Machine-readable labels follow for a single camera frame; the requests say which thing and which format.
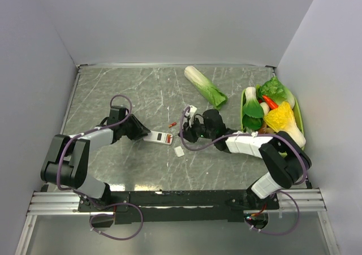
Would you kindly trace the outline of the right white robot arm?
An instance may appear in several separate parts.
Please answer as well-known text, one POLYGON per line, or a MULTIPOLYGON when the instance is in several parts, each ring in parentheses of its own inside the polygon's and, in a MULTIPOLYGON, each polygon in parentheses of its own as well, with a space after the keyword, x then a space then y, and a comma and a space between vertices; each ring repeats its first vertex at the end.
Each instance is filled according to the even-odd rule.
POLYGON ((213 145, 221 152, 251 155, 264 161, 267 173, 248 188, 250 207, 259 209, 276 191, 305 181, 312 162, 287 132, 249 134, 230 129, 215 109, 205 111, 202 120, 197 117, 194 106, 183 110, 178 136, 186 149, 195 152, 213 145))

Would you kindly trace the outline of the white remote control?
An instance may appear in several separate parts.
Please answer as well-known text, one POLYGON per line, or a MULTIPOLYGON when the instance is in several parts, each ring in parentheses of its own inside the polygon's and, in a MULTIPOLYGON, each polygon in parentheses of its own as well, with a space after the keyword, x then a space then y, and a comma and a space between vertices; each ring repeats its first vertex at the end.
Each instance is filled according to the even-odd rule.
POLYGON ((153 142, 156 144, 162 144, 162 145, 171 145, 166 142, 166 135, 170 133, 164 133, 164 132, 158 132, 158 131, 151 131, 151 133, 148 136, 145 136, 143 140, 145 142, 153 142))

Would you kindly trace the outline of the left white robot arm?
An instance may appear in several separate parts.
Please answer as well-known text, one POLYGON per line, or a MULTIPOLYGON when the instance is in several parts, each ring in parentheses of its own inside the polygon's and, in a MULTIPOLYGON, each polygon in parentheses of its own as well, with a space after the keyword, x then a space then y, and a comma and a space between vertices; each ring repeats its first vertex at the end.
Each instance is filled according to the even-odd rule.
POLYGON ((99 211, 112 203, 110 186, 88 174, 89 153, 111 145, 123 136, 138 140, 150 134, 128 108, 112 106, 110 114, 94 129, 78 135, 55 135, 45 157, 40 177, 60 189, 89 197, 99 211))

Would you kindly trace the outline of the white battery cover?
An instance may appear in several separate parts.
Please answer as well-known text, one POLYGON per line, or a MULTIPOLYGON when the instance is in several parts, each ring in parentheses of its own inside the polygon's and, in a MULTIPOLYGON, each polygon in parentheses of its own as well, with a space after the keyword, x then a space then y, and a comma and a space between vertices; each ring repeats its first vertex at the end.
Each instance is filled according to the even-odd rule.
POLYGON ((177 146, 174 148, 174 152, 176 154, 177 157, 182 157, 184 156, 184 150, 181 146, 177 146))

